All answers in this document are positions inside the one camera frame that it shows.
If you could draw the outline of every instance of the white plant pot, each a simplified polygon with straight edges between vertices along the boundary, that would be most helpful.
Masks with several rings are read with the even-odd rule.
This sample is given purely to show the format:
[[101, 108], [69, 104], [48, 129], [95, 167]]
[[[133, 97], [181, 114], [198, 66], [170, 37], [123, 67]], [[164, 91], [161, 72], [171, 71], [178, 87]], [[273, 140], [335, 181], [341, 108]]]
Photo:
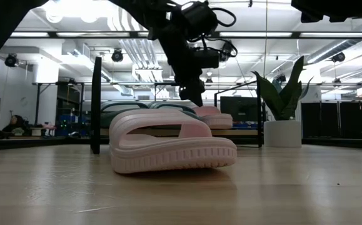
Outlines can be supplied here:
[[301, 147], [299, 121], [270, 121], [264, 123], [264, 145], [277, 148]]

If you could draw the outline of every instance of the pink slide sandal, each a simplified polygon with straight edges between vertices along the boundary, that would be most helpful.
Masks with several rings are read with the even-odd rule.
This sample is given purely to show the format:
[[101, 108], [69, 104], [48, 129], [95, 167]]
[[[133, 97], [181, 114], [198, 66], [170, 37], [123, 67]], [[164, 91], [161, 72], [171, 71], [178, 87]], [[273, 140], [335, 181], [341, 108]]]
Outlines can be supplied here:
[[[132, 130], [179, 125], [178, 138], [164, 139]], [[236, 146], [212, 137], [210, 128], [174, 109], [140, 109], [117, 115], [109, 128], [111, 165], [117, 173], [171, 169], [218, 168], [236, 162]]]
[[217, 107], [202, 106], [195, 107], [193, 110], [210, 129], [231, 129], [233, 127], [232, 116], [221, 113]]

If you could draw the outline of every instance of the ceiling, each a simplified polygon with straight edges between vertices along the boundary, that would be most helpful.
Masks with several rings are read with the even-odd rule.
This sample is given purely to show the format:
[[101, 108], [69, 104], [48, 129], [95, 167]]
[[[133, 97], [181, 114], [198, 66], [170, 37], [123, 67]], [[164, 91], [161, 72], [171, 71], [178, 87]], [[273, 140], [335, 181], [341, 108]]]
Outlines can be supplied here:
[[[131, 16], [109, 1], [92, 0], [62, 0], [67, 1], [61, 6], [60, 11], [54, 11], [54, 2], [49, 2], [43, 7], [32, 10], [28, 13], [22, 23], [18, 26], [18, 31], [110, 31], [113, 30], [108, 21], [118, 18], [123, 30], [142, 30], [141, 26], [133, 26], [134, 21]], [[254, 0], [253, 7], [248, 7], [248, 1], [239, 0], [211, 0], [210, 6], [222, 7], [235, 13], [238, 18], [233, 27], [219, 26], [217, 31], [328, 31], [328, 32], [350, 32], [356, 31], [362, 25], [362, 19], [347, 19], [345, 22], [330, 23], [327, 19], [317, 23], [300, 23], [301, 13], [290, 6], [289, 0], [269, 0], [268, 5], [265, 0]], [[218, 19], [225, 23], [230, 22], [230, 17], [223, 12], [217, 13]], [[122, 62], [113, 62], [111, 55], [116, 48], [123, 48], [118, 39], [68, 39], [75, 46], [81, 47], [84, 44], [91, 50], [91, 57], [102, 56], [103, 67], [117, 81], [134, 81], [131, 73], [133, 62], [126, 52]], [[272, 78], [277, 75], [277, 70], [271, 71], [288, 60], [296, 59], [298, 55], [310, 55], [329, 45], [335, 40], [329, 39], [232, 39], [239, 54], [236, 58], [230, 58], [226, 65], [218, 69], [204, 69], [202, 79], [208, 77], [210, 72], [213, 82], [234, 83], [243, 82], [253, 78], [250, 71], [258, 71], [260, 74], [268, 75]], [[60, 76], [71, 76], [78, 81], [91, 81], [92, 72], [85, 65], [71, 60], [71, 56], [66, 54], [63, 47], [63, 40], [40, 39], [35, 41], [25, 39], [9, 40], [7, 46], [34, 46], [41, 48], [59, 59], [64, 65], [60, 68]], [[208, 42], [214, 48], [221, 48], [221, 41]], [[153, 42], [153, 49], [163, 70], [163, 78], [169, 79], [173, 76], [170, 67], [166, 62], [166, 56], [157, 41]], [[332, 82], [335, 77], [342, 76], [362, 69], [362, 42], [343, 51], [346, 60], [343, 63], [323, 61], [307, 67], [303, 73], [308, 80], [313, 73], [318, 73], [316, 82]], [[356, 83], [362, 81], [362, 74], [352, 76], [343, 80], [346, 83]], [[349, 87], [335, 90], [334, 93], [346, 93], [357, 89]]]

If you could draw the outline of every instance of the monitor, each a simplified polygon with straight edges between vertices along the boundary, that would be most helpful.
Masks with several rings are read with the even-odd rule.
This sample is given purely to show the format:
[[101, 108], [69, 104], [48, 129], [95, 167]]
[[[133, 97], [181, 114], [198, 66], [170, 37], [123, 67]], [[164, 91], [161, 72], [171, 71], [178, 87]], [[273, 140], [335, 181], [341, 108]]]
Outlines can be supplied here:
[[256, 122], [257, 98], [256, 97], [223, 97], [221, 96], [221, 113], [232, 115], [233, 121]]

